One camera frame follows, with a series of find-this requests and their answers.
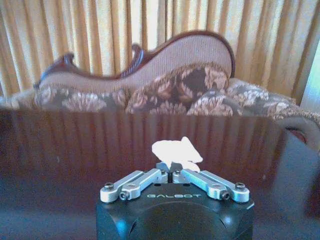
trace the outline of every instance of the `tissue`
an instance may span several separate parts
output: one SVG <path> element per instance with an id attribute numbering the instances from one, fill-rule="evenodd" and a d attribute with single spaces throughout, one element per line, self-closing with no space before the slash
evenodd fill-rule
<path id="1" fill-rule="evenodd" d="M 152 152 L 170 169 L 171 163 L 181 164 L 183 169 L 200 172 L 196 163 L 203 161 L 190 140 L 184 136 L 181 141 L 161 140 L 152 144 Z"/>

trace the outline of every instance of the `curtain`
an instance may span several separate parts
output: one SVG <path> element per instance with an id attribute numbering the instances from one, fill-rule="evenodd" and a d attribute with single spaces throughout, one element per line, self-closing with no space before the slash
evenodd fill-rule
<path id="1" fill-rule="evenodd" d="M 319 0 L 0 0 L 1 94 L 30 88 L 54 60 L 113 75 L 132 43 L 152 50 L 190 30 L 224 36 L 235 76 L 301 100 L 320 38 Z"/>

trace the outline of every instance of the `sofa backrest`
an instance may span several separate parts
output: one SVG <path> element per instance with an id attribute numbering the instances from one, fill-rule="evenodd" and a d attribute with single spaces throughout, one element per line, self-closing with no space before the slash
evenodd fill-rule
<path id="1" fill-rule="evenodd" d="M 135 54 L 127 69 L 118 75 L 103 77 L 82 71 L 72 63 L 73 54 L 66 54 L 42 75 L 39 86 L 68 85 L 79 91 L 96 93 L 123 86 L 135 90 L 173 69 L 196 62 L 216 62 L 229 77 L 235 72 L 232 48 L 222 36 L 213 32 L 183 33 L 151 52 L 145 52 L 137 45 L 132 49 Z"/>

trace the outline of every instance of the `carved wooden frame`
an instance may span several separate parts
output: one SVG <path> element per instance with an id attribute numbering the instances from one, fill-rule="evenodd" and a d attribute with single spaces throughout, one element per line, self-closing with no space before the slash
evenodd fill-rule
<path id="1" fill-rule="evenodd" d="M 226 48 L 229 51 L 230 58 L 231 58 L 231 78 L 235 75 L 235 55 L 234 52 L 228 43 L 228 41 L 221 35 L 215 32 L 210 31 L 188 31 L 181 33 L 179 35 L 176 35 L 166 41 L 165 43 L 161 44 L 159 47 L 157 47 L 153 51 L 146 51 L 142 49 L 138 44 L 134 43 L 132 45 L 132 50 L 134 51 L 133 59 L 129 66 L 119 74 L 110 75 L 110 76 L 99 76 L 94 75 L 89 72 L 86 72 L 84 70 L 81 70 L 73 63 L 74 54 L 69 52 L 62 57 L 60 57 L 58 60 L 56 60 L 41 76 L 41 80 L 44 80 L 48 75 L 52 73 L 57 72 L 69 72 L 69 73 L 75 73 L 78 75 L 81 75 L 86 78 L 90 79 L 97 79 L 97 80 L 118 80 L 121 78 L 125 78 L 133 73 L 135 73 L 138 69 L 142 68 L 144 65 L 146 65 L 151 59 L 153 59 L 157 54 L 159 54 L 163 49 L 165 49 L 170 44 L 174 43 L 175 41 L 178 41 L 182 38 L 189 37 L 189 36 L 196 36 L 196 35 L 203 35 L 203 36 L 210 36 L 213 38 L 219 39 Z"/>

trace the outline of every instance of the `floral cushion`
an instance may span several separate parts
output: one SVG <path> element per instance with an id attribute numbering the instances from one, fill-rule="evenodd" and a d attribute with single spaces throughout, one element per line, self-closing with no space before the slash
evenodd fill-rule
<path id="1" fill-rule="evenodd" d="M 129 113 L 186 114 L 192 103 L 212 87 L 228 85 L 227 73 L 217 64 L 186 65 L 156 78 L 136 90 L 128 102 Z"/>
<path id="2" fill-rule="evenodd" d="M 252 116 L 253 114 L 227 97 L 224 91 L 212 88 L 191 106 L 187 115 Z"/>
<path id="3" fill-rule="evenodd" d="M 128 99 L 129 95 L 123 88 L 96 94 L 79 92 L 73 88 L 46 86 L 37 91 L 34 102 L 42 110 L 103 112 L 105 110 L 124 110 Z"/>
<path id="4" fill-rule="evenodd" d="M 243 107 L 243 110 L 256 116 L 267 116 L 274 120 L 304 117 L 315 122 L 320 128 L 320 114 L 304 110 L 296 105 L 295 99 L 268 92 L 260 86 L 230 78 L 225 94 Z"/>

